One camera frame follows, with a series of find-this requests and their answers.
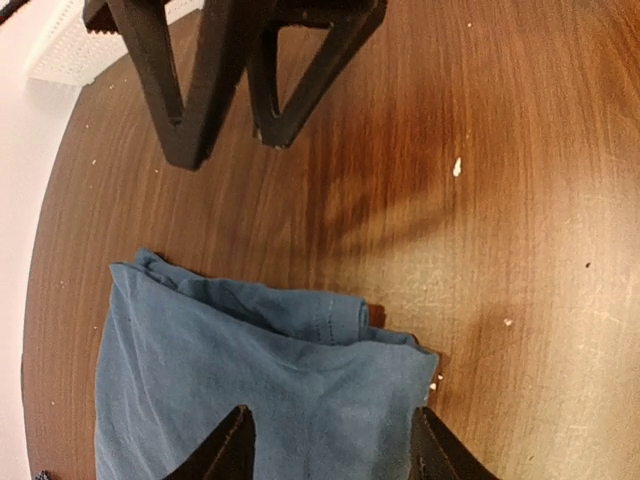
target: white object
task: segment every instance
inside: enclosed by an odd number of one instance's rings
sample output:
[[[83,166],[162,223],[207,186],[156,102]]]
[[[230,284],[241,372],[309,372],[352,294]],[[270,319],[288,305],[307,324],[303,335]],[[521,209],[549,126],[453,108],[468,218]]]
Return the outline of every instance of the white object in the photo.
[[[462,158],[456,158],[456,163],[453,166],[453,176],[458,178],[462,173]]]
[[[0,467],[2,478],[12,480],[32,478],[20,365],[33,242],[53,160],[80,91],[24,75],[24,61],[58,1],[34,0],[0,27]]]
[[[166,5],[171,24],[204,0],[173,0]],[[27,75],[68,85],[88,85],[127,53],[120,35],[88,33],[82,22],[83,0],[63,0],[38,38],[27,61]]]

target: blue t-shirt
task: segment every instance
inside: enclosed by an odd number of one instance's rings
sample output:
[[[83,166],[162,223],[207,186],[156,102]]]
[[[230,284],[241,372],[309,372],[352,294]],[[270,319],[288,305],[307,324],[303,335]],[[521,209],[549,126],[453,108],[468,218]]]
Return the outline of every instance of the blue t-shirt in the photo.
[[[211,280],[140,250],[111,267],[99,480],[160,480],[245,404],[255,480],[405,479],[437,356],[361,298]]]

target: round wooden table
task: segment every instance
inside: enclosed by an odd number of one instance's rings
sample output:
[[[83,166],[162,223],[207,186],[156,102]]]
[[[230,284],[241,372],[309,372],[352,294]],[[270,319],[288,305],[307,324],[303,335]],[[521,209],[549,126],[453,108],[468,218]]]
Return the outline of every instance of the round wooden table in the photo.
[[[172,28],[183,80],[197,22]],[[283,37],[287,92],[321,33]],[[640,478],[638,2],[390,2],[290,150],[251,132],[243,81],[190,173],[164,162],[128,59],[82,92],[29,284],[34,472],[95,477],[108,265],[145,246],[383,305],[442,352],[434,408],[501,478]]]

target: white plastic basket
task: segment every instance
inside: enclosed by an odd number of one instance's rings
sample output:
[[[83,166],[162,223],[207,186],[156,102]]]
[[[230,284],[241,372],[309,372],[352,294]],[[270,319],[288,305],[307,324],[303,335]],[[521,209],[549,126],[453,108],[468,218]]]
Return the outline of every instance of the white plastic basket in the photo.
[[[166,5],[173,23],[204,0],[173,0]],[[82,23],[83,0],[63,0],[27,61],[27,75],[68,85],[88,85],[127,53],[120,35],[88,33]]]

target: blue cloth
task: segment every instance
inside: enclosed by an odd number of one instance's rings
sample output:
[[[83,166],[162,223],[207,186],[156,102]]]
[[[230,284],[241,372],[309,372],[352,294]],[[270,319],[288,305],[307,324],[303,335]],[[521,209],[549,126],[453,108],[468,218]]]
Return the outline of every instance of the blue cloth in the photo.
[[[239,404],[255,480],[406,479],[437,357],[361,298],[210,280],[140,250],[111,266],[96,379],[100,480],[159,480]]]

